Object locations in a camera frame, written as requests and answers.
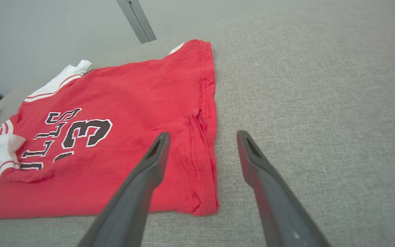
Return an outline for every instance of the red shirt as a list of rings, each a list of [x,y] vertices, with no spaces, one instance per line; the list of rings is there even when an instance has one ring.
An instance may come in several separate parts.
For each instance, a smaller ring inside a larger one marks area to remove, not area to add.
[[[90,65],[68,66],[0,128],[0,219],[100,213],[163,131],[171,148],[150,211],[216,213],[210,43],[83,75]]]

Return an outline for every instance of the white wall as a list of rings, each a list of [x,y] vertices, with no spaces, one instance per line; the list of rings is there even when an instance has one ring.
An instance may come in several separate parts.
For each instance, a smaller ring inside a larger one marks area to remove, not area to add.
[[[116,0],[0,0],[0,93],[137,45]]]

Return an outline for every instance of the folded fabric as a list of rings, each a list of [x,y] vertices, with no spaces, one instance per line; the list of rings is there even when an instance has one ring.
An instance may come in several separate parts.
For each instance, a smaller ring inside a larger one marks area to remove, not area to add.
[[[150,211],[218,210],[211,46],[86,73],[68,66],[0,128],[0,219],[98,214],[168,131],[166,173]]]

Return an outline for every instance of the basketball jersey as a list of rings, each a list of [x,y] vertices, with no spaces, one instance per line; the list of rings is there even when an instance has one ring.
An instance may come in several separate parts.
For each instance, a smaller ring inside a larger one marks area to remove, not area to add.
[[[0,219],[100,213],[158,134],[171,134],[150,211],[218,210],[210,43],[162,60],[66,67],[0,128]]]

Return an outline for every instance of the gray table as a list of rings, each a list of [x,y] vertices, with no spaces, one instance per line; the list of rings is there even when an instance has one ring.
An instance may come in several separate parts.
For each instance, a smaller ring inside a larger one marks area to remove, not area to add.
[[[262,15],[92,61],[102,67],[162,58],[192,38],[213,46],[220,211],[149,214],[143,246],[265,245],[240,170],[240,129],[333,246],[395,246],[395,9],[386,13],[330,22]],[[49,79],[3,98],[0,124]],[[75,246],[93,220],[0,220],[0,246]]]

